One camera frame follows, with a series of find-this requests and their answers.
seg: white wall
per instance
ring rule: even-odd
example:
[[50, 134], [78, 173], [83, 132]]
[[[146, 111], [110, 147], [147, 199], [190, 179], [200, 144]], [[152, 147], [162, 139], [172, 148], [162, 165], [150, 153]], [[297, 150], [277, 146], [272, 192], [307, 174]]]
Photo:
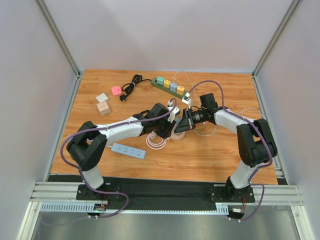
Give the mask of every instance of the white wall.
[[251, 73], [292, 0], [45, 0], [78, 67]]
[[286, 177], [320, 239], [320, 2], [303, 0], [258, 75]]
[[13, 240], [47, 175], [75, 75], [33, 0], [0, 1], [0, 30], [0, 238]]

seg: power strip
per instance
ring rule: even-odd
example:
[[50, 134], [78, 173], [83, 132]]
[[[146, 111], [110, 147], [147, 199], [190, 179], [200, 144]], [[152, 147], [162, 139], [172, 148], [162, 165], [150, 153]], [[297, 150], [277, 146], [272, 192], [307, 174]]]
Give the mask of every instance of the power strip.
[[179, 99], [182, 99], [187, 93], [187, 91], [184, 91], [183, 95], [180, 95], [180, 94], [178, 94], [178, 93], [176, 93], [174, 91], [171, 91], [169, 88], [166, 88], [164, 86], [159, 85], [157, 83], [157, 78], [156, 77], [151, 80], [151, 85], [156, 87], [156, 88], [158, 88], [158, 89], [161, 89], [162, 91], [165, 91], [168, 94], [171, 94], [171, 95], [173, 95], [173, 96], [175, 96], [175, 97], [177, 97]]
[[146, 156], [145, 150], [141, 150], [141, 149], [130, 147], [130, 146], [125, 146], [118, 143], [114, 143], [112, 145], [111, 151], [118, 154], [129, 156], [129, 157], [134, 157], [137, 159], [145, 159], [145, 156]]

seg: electrical outlet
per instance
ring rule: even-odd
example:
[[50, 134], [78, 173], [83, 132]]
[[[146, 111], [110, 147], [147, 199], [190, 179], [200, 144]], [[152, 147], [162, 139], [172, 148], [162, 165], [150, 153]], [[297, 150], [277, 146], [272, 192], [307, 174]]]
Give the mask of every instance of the electrical outlet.
[[111, 151], [118, 154], [129, 156], [129, 157], [134, 157], [137, 159], [145, 159], [145, 156], [146, 156], [145, 150], [141, 150], [141, 149], [130, 147], [130, 146], [125, 146], [118, 143], [114, 143], [112, 145]]

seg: pink plug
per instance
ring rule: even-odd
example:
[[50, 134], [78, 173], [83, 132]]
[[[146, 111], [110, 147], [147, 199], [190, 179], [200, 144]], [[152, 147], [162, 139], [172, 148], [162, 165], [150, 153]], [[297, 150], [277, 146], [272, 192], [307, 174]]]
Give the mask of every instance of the pink plug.
[[114, 86], [113, 88], [111, 88], [111, 91], [114, 96], [120, 96], [122, 94], [120, 86]]

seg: wooden table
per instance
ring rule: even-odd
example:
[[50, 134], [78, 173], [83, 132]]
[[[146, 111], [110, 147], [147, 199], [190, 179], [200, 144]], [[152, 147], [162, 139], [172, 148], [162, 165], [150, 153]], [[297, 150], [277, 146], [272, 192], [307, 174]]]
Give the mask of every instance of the wooden table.
[[[94, 124], [109, 124], [125, 120], [133, 114], [143, 110], [150, 110], [155, 103], [167, 104], [172, 97], [170, 94], [151, 86], [144, 81], [139, 83], [126, 102], [121, 102], [119, 97], [113, 96], [111, 88], [130, 83], [135, 74], [140, 74], [144, 79], [162, 76], [166, 79], [174, 77], [175, 72], [164, 71], [126, 71], [126, 70], [95, 70], [87, 69], [80, 83], [64, 134], [75, 133], [86, 121]], [[232, 111], [239, 113], [246, 108], [256, 108], [259, 105], [251, 75], [226, 74], [226, 73], [187, 73], [193, 84], [203, 80], [216, 80], [224, 90], [225, 105]], [[176, 79], [189, 91], [191, 84], [185, 73], [177, 74]], [[97, 109], [96, 96], [107, 93], [108, 102], [112, 112], [110, 115], [101, 116]], [[218, 104], [221, 104], [221, 93], [213, 83], [205, 83], [196, 88], [198, 96], [213, 93]], [[195, 104], [195, 94], [191, 94]], [[186, 105], [178, 101], [180, 109]], [[259, 119], [260, 114], [252, 109], [247, 110], [244, 116]], [[199, 129], [201, 134], [210, 134], [215, 125], [207, 123]], [[146, 145], [146, 136], [127, 138], [119, 142], [130, 147], [146, 150], [144, 160], [123, 156], [105, 148], [99, 163], [103, 176], [148, 178], [161, 180], [187, 180], [205, 182], [225, 182], [232, 175], [239, 162], [237, 136], [231, 131], [217, 126], [211, 136], [200, 136], [188, 131], [185, 137], [178, 141], [169, 140], [165, 148], [152, 150]], [[74, 163], [68, 152], [64, 150], [67, 159]], [[66, 165], [60, 154], [57, 154], [51, 173], [78, 174], [76, 169]], [[262, 169], [253, 179], [254, 183], [277, 184], [274, 168]]]

